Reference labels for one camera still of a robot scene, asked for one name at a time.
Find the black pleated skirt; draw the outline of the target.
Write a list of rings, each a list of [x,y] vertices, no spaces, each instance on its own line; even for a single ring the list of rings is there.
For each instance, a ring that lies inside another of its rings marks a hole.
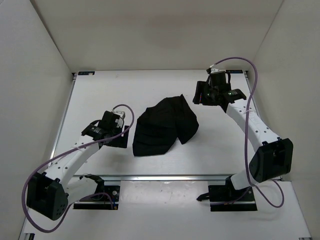
[[[166,97],[137,119],[132,143],[135,157],[164,155],[179,140],[186,144],[198,131],[197,116],[184,95]]]

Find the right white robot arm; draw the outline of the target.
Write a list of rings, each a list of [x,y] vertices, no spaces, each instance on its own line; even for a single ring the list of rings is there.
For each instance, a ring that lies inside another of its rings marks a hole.
[[[231,88],[231,74],[227,71],[207,70],[208,78],[198,81],[194,104],[219,106],[232,118],[251,143],[254,156],[245,161],[245,169],[226,180],[224,195],[236,200],[242,190],[291,171],[293,143],[274,133],[248,105],[240,89]]]

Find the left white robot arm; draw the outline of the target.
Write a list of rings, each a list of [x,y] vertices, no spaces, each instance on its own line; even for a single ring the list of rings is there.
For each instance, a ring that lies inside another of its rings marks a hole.
[[[44,172],[31,175],[27,184],[26,205],[50,220],[58,220],[67,207],[82,198],[104,195],[104,180],[87,173],[72,181],[78,169],[102,146],[126,148],[129,126],[125,112],[105,111],[102,119],[91,122],[72,146],[71,153],[55,159]]]

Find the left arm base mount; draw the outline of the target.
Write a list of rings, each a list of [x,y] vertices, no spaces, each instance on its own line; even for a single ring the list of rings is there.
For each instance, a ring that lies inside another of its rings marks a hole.
[[[118,210],[120,182],[98,180],[94,196],[85,197],[73,204],[74,210]]]

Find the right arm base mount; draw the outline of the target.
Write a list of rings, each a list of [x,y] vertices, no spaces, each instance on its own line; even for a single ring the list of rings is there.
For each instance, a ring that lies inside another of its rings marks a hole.
[[[198,202],[209,201],[211,212],[254,212],[257,205],[252,187],[236,190],[231,177],[224,185],[209,185],[208,192],[199,195]]]

